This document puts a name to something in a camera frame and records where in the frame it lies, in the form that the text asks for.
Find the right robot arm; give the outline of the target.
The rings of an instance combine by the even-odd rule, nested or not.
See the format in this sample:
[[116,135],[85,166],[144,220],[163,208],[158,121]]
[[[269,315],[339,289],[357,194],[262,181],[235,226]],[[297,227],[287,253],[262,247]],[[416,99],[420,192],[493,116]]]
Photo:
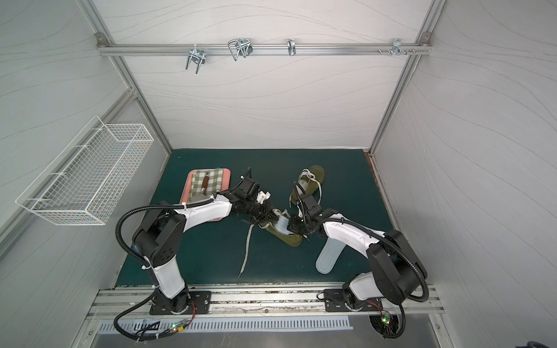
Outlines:
[[293,184],[293,193],[299,214],[290,219],[290,230],[303,236],[316,233],[326,236],[368,260],[370,271],[343,286],[347,305],[359,306],[374,297],[383,297],[394,305],[405,300],[426,302],[429,299],[426,271],[402,233],[370,229],[336,210],[325,210],[298,182]]

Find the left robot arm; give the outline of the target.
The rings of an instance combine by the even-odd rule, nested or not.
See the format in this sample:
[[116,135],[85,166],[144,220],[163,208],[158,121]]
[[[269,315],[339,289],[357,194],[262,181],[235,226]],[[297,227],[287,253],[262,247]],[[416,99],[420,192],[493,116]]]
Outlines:
[[247,171],[231,188],[202,195],[189,204],[149,206],[132,239],[132,251],[145,262],[144,269],[154,281],[158,293],[175,300],[187,293],[176,254],[185,231],[230,215],[247,215],[253,223],[278,220],[270,203],[271,193]]

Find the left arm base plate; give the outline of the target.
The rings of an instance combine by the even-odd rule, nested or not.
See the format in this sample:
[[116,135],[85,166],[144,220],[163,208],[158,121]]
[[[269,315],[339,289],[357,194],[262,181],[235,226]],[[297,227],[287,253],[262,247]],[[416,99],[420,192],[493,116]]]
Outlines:
[[210,291],[182,291],[168,299],[157,291],[149,310],[151,316],[207,314],[211,300]]

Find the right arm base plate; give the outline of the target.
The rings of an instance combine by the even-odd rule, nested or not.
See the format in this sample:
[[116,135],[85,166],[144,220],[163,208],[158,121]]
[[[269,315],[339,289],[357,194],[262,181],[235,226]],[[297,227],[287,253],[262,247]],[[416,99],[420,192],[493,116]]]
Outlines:
[[343,289],[325,289],[316,295],[316,299],[324,303],[325,310],[328,313],[381,313],[384,310],[380,298],[358,300]]

